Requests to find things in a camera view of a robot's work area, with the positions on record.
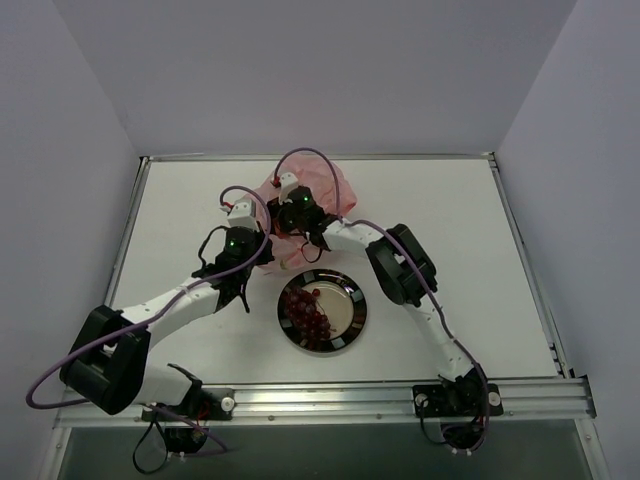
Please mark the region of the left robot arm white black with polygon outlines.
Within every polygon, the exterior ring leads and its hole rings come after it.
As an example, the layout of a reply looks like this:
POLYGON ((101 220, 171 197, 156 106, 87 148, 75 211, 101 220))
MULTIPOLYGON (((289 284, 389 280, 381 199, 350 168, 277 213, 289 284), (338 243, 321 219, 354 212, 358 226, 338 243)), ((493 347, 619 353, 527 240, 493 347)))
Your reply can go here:
POLYGON ((185 368, 148 362, 162 340, 246 298, 253 268, 270 262, 272 242, 260 229, 228 227, 222 251, 179 286, 138 305, 92 310, 59 378, 109 415, 133 404, 157 404, 179 419, 195 418, 214 399, 185 368))

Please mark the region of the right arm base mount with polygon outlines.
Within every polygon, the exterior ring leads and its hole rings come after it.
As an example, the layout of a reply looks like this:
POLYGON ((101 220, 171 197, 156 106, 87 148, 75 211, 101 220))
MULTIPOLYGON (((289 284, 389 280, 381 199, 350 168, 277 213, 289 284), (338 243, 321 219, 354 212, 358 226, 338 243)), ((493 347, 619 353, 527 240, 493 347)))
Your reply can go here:
POLYGON ((462 418, 504 414, 498 387, 471 383, 418 384, 412 387, 416 416, 424 418, 462 418))

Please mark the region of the red fake grape bunch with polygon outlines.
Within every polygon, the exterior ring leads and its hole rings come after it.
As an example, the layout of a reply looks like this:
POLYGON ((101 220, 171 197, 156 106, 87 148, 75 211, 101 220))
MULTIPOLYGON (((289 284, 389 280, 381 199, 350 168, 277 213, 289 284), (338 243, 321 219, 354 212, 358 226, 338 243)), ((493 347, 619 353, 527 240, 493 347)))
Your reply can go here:
POLYGON ((332 326, 319 303, 320 296, 321 291, 317 287, 305 290, 295 286, 284 293, 284 317, 307 345, 331 338, 332 326))

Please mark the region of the pink plastic bag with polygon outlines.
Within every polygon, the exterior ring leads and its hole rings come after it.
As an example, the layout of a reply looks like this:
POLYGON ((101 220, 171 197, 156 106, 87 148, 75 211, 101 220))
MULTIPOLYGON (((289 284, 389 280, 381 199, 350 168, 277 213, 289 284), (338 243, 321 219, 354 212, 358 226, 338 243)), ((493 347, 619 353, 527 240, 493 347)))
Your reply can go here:
MULTIPOLYGON (((331 166, 317 154, 294 153, 289 155, 278 169, 277 176, 291 173, 302 186, 309 187, 316 203, 327 213, 346 216, 357 204, 357 197, 342 170, 331 166)), ((297 271, 308 266, 319 249, 306 244, 300 237, 281 233, 271 234, 274 260, 261 269, 269 273, 297 271)))

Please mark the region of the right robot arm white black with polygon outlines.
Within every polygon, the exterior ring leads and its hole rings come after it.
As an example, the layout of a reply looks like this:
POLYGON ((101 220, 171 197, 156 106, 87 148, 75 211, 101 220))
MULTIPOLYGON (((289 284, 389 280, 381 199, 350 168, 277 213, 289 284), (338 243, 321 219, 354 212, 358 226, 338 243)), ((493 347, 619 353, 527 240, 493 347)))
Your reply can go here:
POLYGON ((437 269, 404 224, 384 229, 370 220, 349 221, 327 213, 307 187, 267 204, 276 233, 298 234, 324 251, 349 253, 369 261, 382 292, 414 319, 438 378, 446 385, 444 400, 464 413, 489 394, 483 368, 447 324, 438 303, 437 269))

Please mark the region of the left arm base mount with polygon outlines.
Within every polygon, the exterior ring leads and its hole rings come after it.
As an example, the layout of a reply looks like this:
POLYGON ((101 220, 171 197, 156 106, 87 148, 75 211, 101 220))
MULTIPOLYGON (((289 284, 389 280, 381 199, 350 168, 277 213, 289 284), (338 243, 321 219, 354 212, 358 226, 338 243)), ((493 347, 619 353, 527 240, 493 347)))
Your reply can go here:
POLYGON ((235 391, 229 387, 207 387, 187 369, 169 363, 149 366, 140 392, 134 399, 141 405, 142 418, 155 415, 161 422, 189 420, 230 421, 236 406, 235 391))

